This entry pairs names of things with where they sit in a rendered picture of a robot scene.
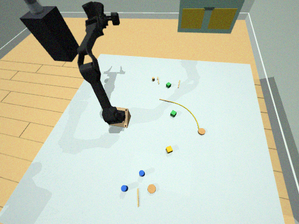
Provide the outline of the orange round disc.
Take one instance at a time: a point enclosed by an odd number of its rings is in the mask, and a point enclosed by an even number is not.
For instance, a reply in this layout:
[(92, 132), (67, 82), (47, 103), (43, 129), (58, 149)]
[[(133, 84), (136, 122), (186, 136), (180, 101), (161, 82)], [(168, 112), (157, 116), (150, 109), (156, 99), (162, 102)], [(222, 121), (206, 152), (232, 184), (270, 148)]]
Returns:
[(154, 192), (156, 191), (156, 187), (155, 187), (155, 185), (150, 184), (150, 185), (148, 186), (148, 191), (149, 191), (149, 193), (154, 193)]

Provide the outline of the blue cylinder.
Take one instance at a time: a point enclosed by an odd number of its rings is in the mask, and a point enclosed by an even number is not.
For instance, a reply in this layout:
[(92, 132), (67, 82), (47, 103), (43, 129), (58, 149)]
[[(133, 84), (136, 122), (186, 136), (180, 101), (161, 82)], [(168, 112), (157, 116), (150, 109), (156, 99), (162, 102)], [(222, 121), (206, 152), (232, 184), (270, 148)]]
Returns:
[(145, 175), (145, 172), (144, 172), (143, 170), (140, 170), (140, 171), (139, 171), (139, 174), (140, 174), (140, 176), (144, 176), (144, 175)]
[(126, 186), (126, 185), (122, 185), (121, 190), (122, 190), (122, 191), (127, 191), (127, 190), (128, 190), (128, 186)]

